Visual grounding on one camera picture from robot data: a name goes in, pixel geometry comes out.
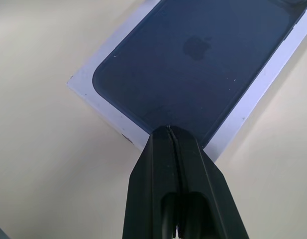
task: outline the dark blue phone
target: dark blue phone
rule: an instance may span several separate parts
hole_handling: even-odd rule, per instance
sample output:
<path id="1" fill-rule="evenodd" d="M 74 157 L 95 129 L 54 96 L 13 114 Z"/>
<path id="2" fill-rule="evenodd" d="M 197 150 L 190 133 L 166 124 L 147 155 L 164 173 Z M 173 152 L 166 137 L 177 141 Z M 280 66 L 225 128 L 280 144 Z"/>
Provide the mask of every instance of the dark blue phone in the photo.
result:
<path id="1" fill-rule="evenodd" d="M 205 146 L 307 9 L 307 0 L 162 0 L 98 66 L 95 90 L 148 133 Z"/>

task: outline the beige table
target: beige table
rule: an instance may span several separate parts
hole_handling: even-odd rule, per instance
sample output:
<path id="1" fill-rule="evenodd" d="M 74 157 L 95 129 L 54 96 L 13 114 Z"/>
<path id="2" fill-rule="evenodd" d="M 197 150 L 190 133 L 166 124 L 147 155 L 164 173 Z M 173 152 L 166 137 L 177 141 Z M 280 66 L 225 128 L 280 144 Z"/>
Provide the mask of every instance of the beige table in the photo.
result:
<path id="1" fill-rule="evenodd" d="M 66 87 L 139 4 L 0 1 L 0 227 L 121 238 L 140 152 Z M 251 238 L 307 238 L 307 37 L 217 161 Z"/>

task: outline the black clamp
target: black clamp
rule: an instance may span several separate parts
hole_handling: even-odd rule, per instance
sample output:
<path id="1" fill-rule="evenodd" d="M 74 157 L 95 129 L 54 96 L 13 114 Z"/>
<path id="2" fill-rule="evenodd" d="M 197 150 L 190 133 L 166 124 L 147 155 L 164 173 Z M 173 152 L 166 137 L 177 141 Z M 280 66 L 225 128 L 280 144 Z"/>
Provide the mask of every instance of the black clamp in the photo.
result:
<path id="1" fill-rule="evenodd" d="M 178 127 L 160 127 L 129 180 L 123 239 L 249 238 L 224 176 Z"/>

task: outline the white surface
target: white surface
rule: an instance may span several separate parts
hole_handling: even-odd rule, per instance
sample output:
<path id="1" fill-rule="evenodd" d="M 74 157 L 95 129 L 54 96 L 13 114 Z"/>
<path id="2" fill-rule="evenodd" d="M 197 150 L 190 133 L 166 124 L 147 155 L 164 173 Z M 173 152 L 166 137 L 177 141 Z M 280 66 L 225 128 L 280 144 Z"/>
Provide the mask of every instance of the white surface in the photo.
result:
<path id="1" fill-rule="evenodd" d="M 98 111 L 118 132 L 125 135 L 132 143 L 143 150 L 148 133 L 109 104 L 94 89 L 92 80 L 98 65 L 115 47 L 133 30 L 160 0 L 146 0 L 130 17 L 111 35 L 88 62 L 68 81 L 68 86 Z M 205 147 L 208 156 L 216 161 L 234 138 L 239 129 L 255 108 L 258 101 L 287 63 L 293 52 L 307 34 L 307 10 L 294 26 L 288 37 L 281 43 L 274 55 L 264 66 L 247 92 L 240 99 L 216 134 Z"/>
<path id="2" fill-rule="evenodd" d="M 0 4 L 0 227 L 121 238 L 140 152 L 66 82 L 138 3 Z M 307 239 L 307 37 L 217 160 L 251 238 Z"/>

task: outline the apple logo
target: apple logo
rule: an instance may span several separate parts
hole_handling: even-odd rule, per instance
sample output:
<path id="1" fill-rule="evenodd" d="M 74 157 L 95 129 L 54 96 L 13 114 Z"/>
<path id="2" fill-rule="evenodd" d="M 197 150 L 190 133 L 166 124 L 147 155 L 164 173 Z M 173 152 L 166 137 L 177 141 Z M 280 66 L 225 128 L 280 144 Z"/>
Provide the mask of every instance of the apple logo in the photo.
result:
<path id="1" fill-rule="evenodd" d="M 184 43 L 184 54 L 190 56 L 195 61 L 203 60 L 205 52 L 211 48 L 211 45 L 208 43 L 209 40 L 211 40 L 211 38 L 205 38 L 203 41 L 198 36 L 190 37 Z"/>

